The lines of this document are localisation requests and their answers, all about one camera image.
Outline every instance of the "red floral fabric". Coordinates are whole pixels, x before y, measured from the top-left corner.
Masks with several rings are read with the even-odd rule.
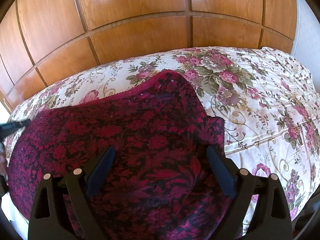
[[[62,176],[116,149],[102,189],[90,199],[111,239],[207,239],[230,198],[220,189],[205,149],[222,153],[224,120],[207,116],[192,86],[163,71],[123,93],[40,112],[13,150],[8,184],[28,219],[45,173]],[[66,197],[73,228],[83,236]]]

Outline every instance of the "hand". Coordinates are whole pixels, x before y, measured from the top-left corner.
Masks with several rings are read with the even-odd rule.
[[[6,176],[7,175],[7,159],[5,158],[5,148],[2,143],[0,143],[0,175]]]

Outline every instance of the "white floral bedding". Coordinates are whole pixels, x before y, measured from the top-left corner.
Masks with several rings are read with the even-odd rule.
[[[320,96],[310,72],[279,50],[193,48],[104,64],[34,95],[14,109],[10,120],[128,90],[163,69],[181,73],[207,114],[226,120],[227,157],[252,174],[279,176],[295,218],[320,184]],[[6,139],[8,161],[21,133]],[[256,202],[254,196],[244,231]]]

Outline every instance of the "floral bed sheet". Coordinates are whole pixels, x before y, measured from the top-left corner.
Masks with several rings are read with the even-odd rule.
[[[289,54],[264,47],[206,47],[120,60],[59,81],[17,106],[10,120],[34,118],[43,109],[90,102],[128,90],[164,69],[181,73],[208,115],[225,124],[225,153],[252,174],[276,173],[291,218],[320,184],[320,95],[312,76]],[[7,137],[10,157],[22,131]],[[37,176],[32,171],[28,176]],[[257,196],[244,219],[250,223]]]

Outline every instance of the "screw head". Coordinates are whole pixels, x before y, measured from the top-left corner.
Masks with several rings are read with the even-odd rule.
[[[50,179],[50,177],[51,177],[51,174],[50,174],[50,173],[47,173],[47,174],[45,174],[45,175],[43,176],[44,179]]]
[[[73,171],[73,174],[74,174],[74,175],[79,175],[79,174],[81,174],[81,172],[82,172],[82,170],[81,170],[80,168],[77,168],[77,169],[75,169],[75,170]]]
[[[277,174],[272,173],[272,174],[271,174],[271,179],[273,179],[273,180],[277,180],[277,179],[278,179],[278,175],[277,175]]]
[[[249,174],[249,171],[247,169],[240,169],[240,174],[247,176]]]

